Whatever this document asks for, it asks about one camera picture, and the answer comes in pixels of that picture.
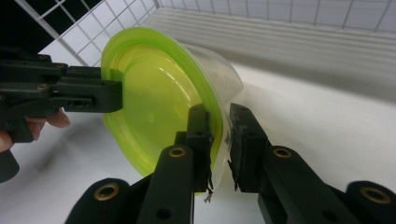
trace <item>clear plastic cup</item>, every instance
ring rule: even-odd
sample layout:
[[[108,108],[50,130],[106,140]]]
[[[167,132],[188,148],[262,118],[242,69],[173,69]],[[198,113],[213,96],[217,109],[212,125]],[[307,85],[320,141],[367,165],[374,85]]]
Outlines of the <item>clear plastic cup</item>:
[[[126,158],[141,175],[151,174],[161,151],[187,130],[189,108],[210,113],[212,181],[216,187],[231,146],[230,103],[242,104],[244,87],[215,52],[183,46],[148,28],[116,34],[102,55],[103,79],[122,82],[122,110],[105,114]]]

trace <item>clear plastic container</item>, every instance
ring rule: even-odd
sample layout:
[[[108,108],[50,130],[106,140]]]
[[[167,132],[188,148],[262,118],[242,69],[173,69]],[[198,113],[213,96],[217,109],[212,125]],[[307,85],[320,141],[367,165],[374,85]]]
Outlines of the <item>clear plastic container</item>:
[[[231,65],[208,49],[183,46],[148,28],[119,32],[102,55],[103,79],[123,87],[123,108],[105,114],[126,158],[141,175],[151,174],[161,151],[187,130],[189,108],[210,113],[212,180],[221,179],[231,146],[230,103],[242,104],[244,87]]]

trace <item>finger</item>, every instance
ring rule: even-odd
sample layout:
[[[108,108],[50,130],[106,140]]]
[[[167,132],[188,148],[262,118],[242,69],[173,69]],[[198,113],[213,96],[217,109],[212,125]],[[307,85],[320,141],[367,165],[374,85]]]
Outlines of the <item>finger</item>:
[[[12,147],[11,137],[8,133],[0,132],[0,152],[6,151]]]
[[[58,113],[48,116],[47,122],[57,128],[65,128],[70,126],[70,119],[66,116],[62,109]]]
[[[26,117],[25,118],[27,122],[31,122],[31,123],[43,123],[43,122],[47,122],[47,118],[29,118]]]
[[[32,133],[33,139],[35,141],[38,140],[38,138],[40,137],[40,133],[41,130],[44,127],[44,122],[32,122],[32,123],[28,123],[27,125],[29,126],[30,132]]]

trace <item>plastic lid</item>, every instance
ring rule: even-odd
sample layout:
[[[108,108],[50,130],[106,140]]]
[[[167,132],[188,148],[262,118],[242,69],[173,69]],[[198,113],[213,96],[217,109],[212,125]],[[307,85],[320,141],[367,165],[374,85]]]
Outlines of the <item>plastic lid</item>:
[[[197,104],[211,116],[215,160],[223,129],[219,101],[204,70],[174,39],[148,28],[121,31],[105,47],[102,78],[122,82],[122,110],[105,114],[105,124],[141,175],[151,174],[161,151],[187,130],[189,108]]]

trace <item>white wire grid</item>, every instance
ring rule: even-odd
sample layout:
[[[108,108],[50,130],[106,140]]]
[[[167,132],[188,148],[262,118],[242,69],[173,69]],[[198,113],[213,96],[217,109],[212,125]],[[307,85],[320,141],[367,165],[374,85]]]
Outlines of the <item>white wire grid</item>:
[[[151,0],[102,0],[93,8],[80,0],[89,13],[77,21],[63,6],[66,0],[54,0],[54,6],[41,15],[26,1],[15,1],[56,40],[56,44],[61,44],[77,63],[85,66],[99,66],[102,51],[111,36],[122,29],[139,26],[157,8]],[[62,34],[46,21],[46,16],[58,7],[73,22]]]
[[[89,66],[100,65],[102,50],[111,36],[141,25],[158,7],[396,34],[394,0],[102,0],[93,8],[80,0],[89,12],[78,21],[63,6],[66,0],[54,0],[54,6],[41,15],[25,0],[15,1],[77,63]],[[63,34],[46,22],[46,16],[58,7],[74,23]]]

